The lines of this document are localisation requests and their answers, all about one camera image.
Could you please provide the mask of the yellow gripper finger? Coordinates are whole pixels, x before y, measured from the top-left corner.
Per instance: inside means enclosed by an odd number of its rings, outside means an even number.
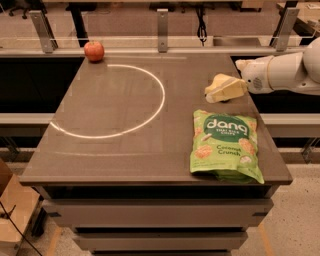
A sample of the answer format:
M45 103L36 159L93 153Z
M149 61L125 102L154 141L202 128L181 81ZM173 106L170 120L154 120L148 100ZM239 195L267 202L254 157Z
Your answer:
M205 89L205 99L209 103L228 101L243 96L247 92L247 84L242 79L215 79Z
M235 65L236 68L239 71L244 71L246 69L248 69L249 67L251 67L254 64L254 60L253 59L239 59L235 61Z

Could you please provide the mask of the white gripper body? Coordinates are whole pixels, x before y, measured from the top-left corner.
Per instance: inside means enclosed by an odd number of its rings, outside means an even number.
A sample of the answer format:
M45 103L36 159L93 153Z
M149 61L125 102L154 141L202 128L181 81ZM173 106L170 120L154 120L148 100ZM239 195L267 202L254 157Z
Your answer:
M242 78L248 84L248 90L253 94L268 94L273 91L268 79L268 66L273 56L253 59L254 64L241 71Z

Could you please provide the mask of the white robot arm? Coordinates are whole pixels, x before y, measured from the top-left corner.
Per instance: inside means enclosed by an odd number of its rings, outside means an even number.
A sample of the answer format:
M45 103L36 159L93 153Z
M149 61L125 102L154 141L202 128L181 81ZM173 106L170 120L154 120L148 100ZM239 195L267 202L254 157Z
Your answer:
M269 94L286 90L295 93L320 94L320 38L313 40L303 52L281 56L269 55L237 60L241 79L219 73L205 88L209 103L227 101L253 94Z

